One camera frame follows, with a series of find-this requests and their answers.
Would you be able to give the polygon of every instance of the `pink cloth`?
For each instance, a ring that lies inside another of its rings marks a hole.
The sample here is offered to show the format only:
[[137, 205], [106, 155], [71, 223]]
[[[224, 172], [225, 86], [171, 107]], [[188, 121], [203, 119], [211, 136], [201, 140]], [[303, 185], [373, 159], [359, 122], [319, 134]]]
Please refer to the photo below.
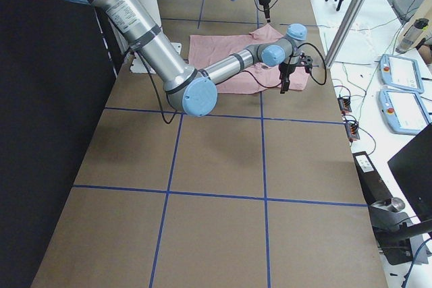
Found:
[[[189, 63], [197, 69], [202, 69], [230, 54], [241, 51], [251, 44], [275, 42], [282, 35], [272, 28], [265, 25], [249, 35], [233, 36], [190, 36]], [[280, 83], [279, 69], [267, 67], [263, 63], [257, 63], [247, 69], [264, 86], [273, 87]], [[308, 74], [303, 67], [298, 67], [290, 76], [290, 89], [303, 90], [308, 81]], [[251, 75], [246, 72], [239, 73], [222, 84], [217, 85], [217, 91], [225, 94], [254, 94], [265, 90], [255, 82]]]

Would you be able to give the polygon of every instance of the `blue tape line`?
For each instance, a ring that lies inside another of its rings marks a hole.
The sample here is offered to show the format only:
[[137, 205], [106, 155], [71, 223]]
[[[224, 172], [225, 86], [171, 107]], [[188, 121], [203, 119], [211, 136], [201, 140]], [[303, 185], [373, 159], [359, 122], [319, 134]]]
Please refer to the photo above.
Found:
[[157, 189], [145, 189], [145, 188], [125, 188], [125, 187], [113, 187], [106, 185], [73, 185], [74, 188], [87, 188], [87, 189], [104, 189], [104, 190], [118, 190], [125, 192], [151, 192], [154, 194], [166, 194], [165, 190]]
[[271, 269], [270, 269], [270, 239], [269, 239], [269, 211], [267, 203], [267, 173], [265, 164], [265, 136], [264, 136], [264, 108], [263, 92], [259, 93], [261, 110], [261, 148], [263, 153], [263, 185], [264, 185], [264, 219], [265, 219], [265, 253], [267, 259], [267, 288], [271, 288]]
[[298, 204], [314, 204], [314, 205], [332, 205], [332, 206], [350, 206], [350, 207], [367, 207], [366, 204], [356, 204], [351, 202], [320, 202], [317, 200], [298, 200], [285, 198], [268, 198], [269, 202], [293, 202]]
[[177, 149], [178, 149], [178, 142], [180, 141], [180, 134], [182, 132], [182, 123], [183, 123], [183, 116], [180, 116], [180, 122], [178, 124], [178, 130], [177, 130], [177, 138], [175, 139], [175, 146], [174, 146], [174, 153], [173, 153], [173, 160], [171, 163], [171, 170], [169, 171], [169, 179], [168, 179], [168, 186], [167, 186], [167, 193], [165, 195], [165, 201], [163, 203], [163, 211], [162, 211], [162, 218], [161, 218], [161, 225], [159, 227], [159, 234], [157, 236], [157, 243], [156, 243], [156, 251], [155, 251], [155, 258], [153, 260], [153, 267], [151, 269], [151, 277], [150, 277], [150, 283], [148, 284], [149, 288], [152, 288], [153, 281], [155, 279], [155, 273], [156, 273], [156, 265], [157, 265], [157, 258], [159, 256], [159, 247], [161, 245], [161, 239], [162, 239], [162, 231], [163, 231], [163, 225], [165, 223], [165, 215], [167, 212], [167, 206], [168, 206], [168, 198], [169, 198], [169, 190], [171, 188], [171, 182], [173, 179], [173, 172], [174, 172], [174, 165], [176, 164], [176, 156], [177, 156]]
[[199, 28], [200, 28], [200, 24], [201, 24], [201, 17], [203, 16], [202, 14], [203, 14], [203, 8], [204, 8], [204, 1], [205, 1], [205, 0], [202, 0], [202, 3], [201, 3], [200, 17], [199, 17], [199, 19], [198, 19], [198, 26], [196, 27], [196, 29], [199, 29]]
[[241, 195], [226, 195], [226, 194], [210, 194], [204, 192], [179, 192], [179, 191], [167, 191], [158, 189], [146, 189], [146, 188], [129, 188], [129, 187], [115, 187], [106, 185], [73, 185], [73, 188], [84, 188], [84, 189], [96, 189], [96, 190], [118, 190], [125, 192], [148, 192], [152, 194], [167, 194], [179, 195], [179, 196], [201, 196], [201, 197], [213, 197], [213, 198], [229, 198], [229, 199], [242, 199], [242, 200], [262, 200], [269, 202], [291, 202], [294, 204], [315, 204], [315, 205], [333, 205], [333, 206], [353, 206], [353, 207], [367, 207], [366, 204], [356, 204], [351, 202], [324, 202], [319, 200], [299, 200], [299, 199], [287, 199], [287, 198], [264, 198], [254, 196], [241, 196]]
[[240, 118], [240, 119], [258, 119], [258, 120], [261, 119], [261, 117], [236, 116], [236, 115], [214, 115], [214, 114], [208, 114], [207, 116], [211, 116], [211, 117], [224, 117], [224, 118]]
[[224, 23], [224, 24], [256, 24], [256, 22], [229, 22], [227, 20], [191, 20], [189, 18], [161, 18], [161, 20], [179, 20], [185, 22]]
[[212, 198], [231, 198], [231, 199], [243, 199], [243, 200], [265, 200], [262, 197], [239, 196], [239, 195], [225, 195], [225, 194], [207, 194], [207, 193], [204, 193], [204, 192], [175, 192], [175, 191], [171, 191], [170, 194], [181, 195], [181, 196], [198, 196], [198, 197], [212, 197]]
[[317, 124], [332, 124], [332, 125], [343, 125], [341, 121], [311, 121], [308, 119], [288, 119], [288, 118], [276, 118], [276, 117], [264, 117], [266, 121], [295, 121], [298, 123], [317, 123]]
[[[121, 108], [121, 107], [105, 107], [108, 110], [116, 110], [116, 111], [136, 111], [141, 113], [160, 113], [160, 111], [152, 110], [152, 109], [131, 109], [131, 108]], [[173, 111], [164, 111], [167, 114], [174, 114]], [[209, 117], [223, 117], [223, 118], [238, 118], [238, 119], [261, 119], [263, 118], [265, 121], [293, 121], [297, 123], [316, 123], [316, 124], [330, 124], [330, 125], [344, 125], [341, 121], [312, 121], [307, 119], [291, 119], [291, 118], [281, 118], [281, 117], [255, 117], [255, 116], [241, 116], [241, 115], [216, 115], [216, 114], [208, 114]]]

